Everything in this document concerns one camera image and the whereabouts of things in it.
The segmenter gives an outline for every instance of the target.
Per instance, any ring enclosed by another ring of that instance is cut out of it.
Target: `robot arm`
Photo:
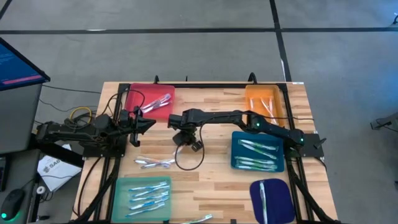
[[[130,112],[122,110],[118,121],[113,121],[109,115],[102,114],[92,123],[83,126],[71,126],[70,124],[58,124],[46,122],[37,127],[36,140],[38,142],[78,141],[80,145],[105,148],[112,146],[120,136],[131,134],[130,143],[136,147],[140,145],[138,134],[144,134],[152,127],[156,120],[145,119],[139,108],[134,110],[134,118]]]
[[[246,124],[243,122],[243,115],[247,115]],[[179,129],[180,132],[173,137],[177,145],[192,145],[194,151],[201,148],[202,143],[196,141],[195,131],[197,127],[204,124],[235,124],[244,132],[257,134],[266,133],[284,140],[288,147],[300,147],[304,145],[304,133],[299,129],[285,129],[278,125],[271,124],[266,119],[252,111],[231,111],[231,112],[204,112],[199,109],[189,109],[181,116],[171,114],[168,127]]]

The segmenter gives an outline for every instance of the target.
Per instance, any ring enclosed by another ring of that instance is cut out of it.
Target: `monitor screen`
[[[0,38],[0,91],[47,81],[43,71]]]

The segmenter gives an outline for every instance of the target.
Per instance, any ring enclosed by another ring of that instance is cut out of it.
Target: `wooden tabletop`
[[[104,110],[109,98],[117,92],[119,84],[119,82],[104,83],[98,111]],[[287,87],[293,115],[298,118],[311,118],[304,84],[287,83]],[[176,88],[174,114],[182,114],[184,110],[190,108],[203,111],[245,110],[244,88]],[[315,131],[311,120],[295,120],[295,126],[305,133]],[[141,147],[127,144],[126,155],[121,160],[119,177],[170,176],[172,178],[171,223],[194,220],[206,214],[214,216],[208,223],[229,223],[231,219],[236,219],[238,223],[257,223],[249,193],[250,184],[256,180],[278,178],[289,186],[289,178],[287,171],[268,173],[232,169],[230,150],[233,131],[240,131],[240,129],[232,124],[207,124],[203,127],[206,154],[203,164],[196,170],[183,171],[175,165],[172,165],[170,169],[157,167],[142,170],[133,161],[137,156],[170,159],[176,148],[172,141],[172,136],[176,132],[168,129],[167,123],[156,123],[145,135],[139,136]],[[178,161],[181,161],[179,162],[181,166],[190,168],[196,166],[200,158],[201,152],[194,153],[186,147],[179,154]],[[95,160],[96,158],[90,158],[85,162],[78,192]],[[103,161],[104,159],[99,161],[88,178],[81,203],[82,211],[90,204],[98,191]],[[310,193],[327,215],[337,219],[325,168],[317,160],[311,158],[303,158],[303,164]],[[302,218],[307,219],[302,194],[299,191],[298,197]],[[105,218],[107,206],[108,193],[103,199],[101,219]]]

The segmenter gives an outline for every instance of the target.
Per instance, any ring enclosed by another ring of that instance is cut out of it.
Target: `green led light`
[[[19,212],[17,213],[17,215],[15,215],[14,218],[12,218],[12,219],[6,221],[6,223],[12,223],[12,222],[16,221],[16,220],[20,217],[21,213],[22,213],[22,212],[19,211]]]

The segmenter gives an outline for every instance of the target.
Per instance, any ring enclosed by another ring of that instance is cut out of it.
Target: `orange tray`
[[[262,101],[270,107],[270,101],[272,102],[272,114],[274,117],[284,117],[282,112],[282,105],[280,101],[280,93],[277,85],[247,85],[245,91],[246,108],[247,110],[254,111],[264,116],[271,117],[270,112],[263,105]],[[266,118],[270,123],[277,124],[280,127],[285,126],[283,119],[270,119]]]

